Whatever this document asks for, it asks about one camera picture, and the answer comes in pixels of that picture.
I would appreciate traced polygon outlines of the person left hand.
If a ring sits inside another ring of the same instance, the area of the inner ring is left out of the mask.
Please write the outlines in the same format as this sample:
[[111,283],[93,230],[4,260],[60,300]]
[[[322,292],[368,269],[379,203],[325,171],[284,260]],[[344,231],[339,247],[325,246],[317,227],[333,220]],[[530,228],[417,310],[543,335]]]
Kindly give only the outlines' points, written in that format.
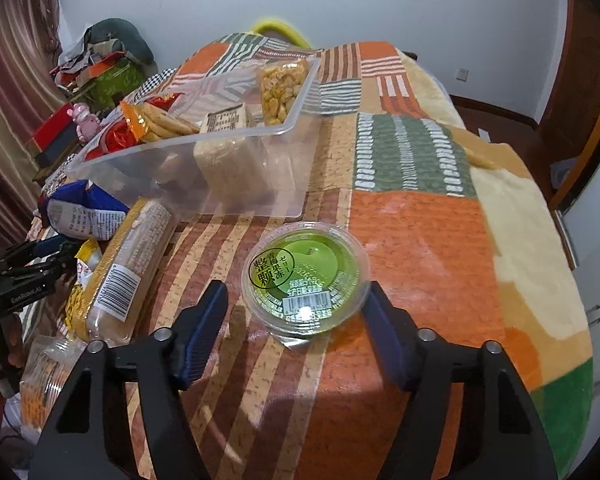
[[5,367],[23,368],[24,350],[20,317],[9,313],[0,318],[0,370]]

